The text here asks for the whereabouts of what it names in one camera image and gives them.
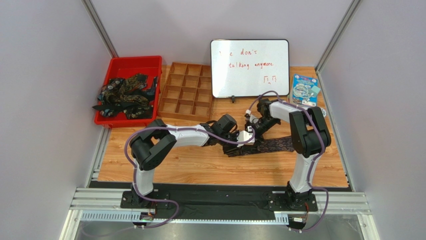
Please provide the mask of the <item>dark paisley tie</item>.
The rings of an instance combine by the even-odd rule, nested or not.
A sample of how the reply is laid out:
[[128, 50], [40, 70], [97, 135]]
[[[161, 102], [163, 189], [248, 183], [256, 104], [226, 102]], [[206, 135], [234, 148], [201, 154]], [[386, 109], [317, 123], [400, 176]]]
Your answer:
[[253, 145], [243, 145], [241, 147], [223, 147], [223, 153], [229, 157], [247, 156], [263, 153], [294, 152], [292, 137], [285, 136], [279, 138], [261, 139]]

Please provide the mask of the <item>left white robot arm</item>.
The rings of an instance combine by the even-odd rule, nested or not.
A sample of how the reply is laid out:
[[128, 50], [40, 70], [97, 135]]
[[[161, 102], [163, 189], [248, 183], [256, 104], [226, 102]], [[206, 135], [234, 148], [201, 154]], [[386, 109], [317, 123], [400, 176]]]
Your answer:
[[122, 208], [131, 206], [145, 208], [151, 204], [171, 204], [166, 198], [154, 199], [149, 194], [154, 190], [155, 169], [165, 160], [172, 149], [179, 147], [207, 147], [220, 144], [240, 148], [255, 142], [256, 131], [248, 126], [236, 130], [237, 122], [229, 114], [219, 120], [211, 120], [194, 126], [175, 126], [156, 119], [144, 129], [134, 132], [125, 142], [124, 155], [133, 167], [130, 191], [125, 191]]

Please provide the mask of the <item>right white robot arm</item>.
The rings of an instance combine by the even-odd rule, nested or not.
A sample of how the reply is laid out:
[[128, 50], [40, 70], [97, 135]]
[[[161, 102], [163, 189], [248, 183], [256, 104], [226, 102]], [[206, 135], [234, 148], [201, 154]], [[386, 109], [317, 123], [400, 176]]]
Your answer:
[[302, 107], [283, 100], [260, 99], [256, 119], [251, 110], [246, 110], [246, 126], [260, 138], [271, 127], [285, 121], [290, 125], [292, 147], [297, 153], [293, 175], [287, 183], [283, 197], [289, 210], [304, 209], [313, 201], [312, 180], [318, 160], [331, 144], [331, 135], [320, 107]]

